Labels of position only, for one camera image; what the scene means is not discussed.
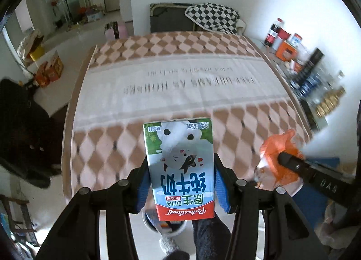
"shoe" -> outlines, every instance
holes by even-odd
[[[159,245],[166,255],[169,255],[176,250],[180,250],[179,246],[173,238],[161,238],[159,239]]]

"gold bottle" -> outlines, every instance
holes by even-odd
[[[316,105],[316,113],[318,117],[327,116],[338,105],[342,95],[345,94],[345,88],[340,87],[337,90],[330,90],[324,95],[323,100]]]

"orange box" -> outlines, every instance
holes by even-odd
[[[282,61],[290,61],[297,56],[297,49],[284,40],[276,51],[276,57]]]
[[[45,74],[45,66],[48,64],[48,62],[44,62],[40,65],[40,67],[37,69],[37,73],[35,74],[35,81],[39,84],[40,87],[46,87],[49,85],[50,81],[48,77]]]
[[[45,74],[49,78],[50,82],[54,82],[60,78],[63,68],[64,64],[56,51],[52,56],[50,63],[48,63],[45,67]]]

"blue gripper pad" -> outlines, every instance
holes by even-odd
[[[136,205],[137,212],[140,212],[140,210],[146,204],[149,188],[150,188],[150,175],[149,175],[149,169],[147,168],[147,170],[144,172],[143,179],[137,190],[137,205]]]
[[[223,181],[223,178],[221,177],[220,172],[215,167],[215,182],[214,182],[214,189],[217,193],[217,198],[220,206],[224,209],[226,213],[228,213],[231,209],[231,206],[229,204],[228,200],[228,191],[226,188],[226,185]]]

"juice box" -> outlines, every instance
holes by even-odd
[[[143,127],[159,220],[214,217],[211,119],[152,122]]]

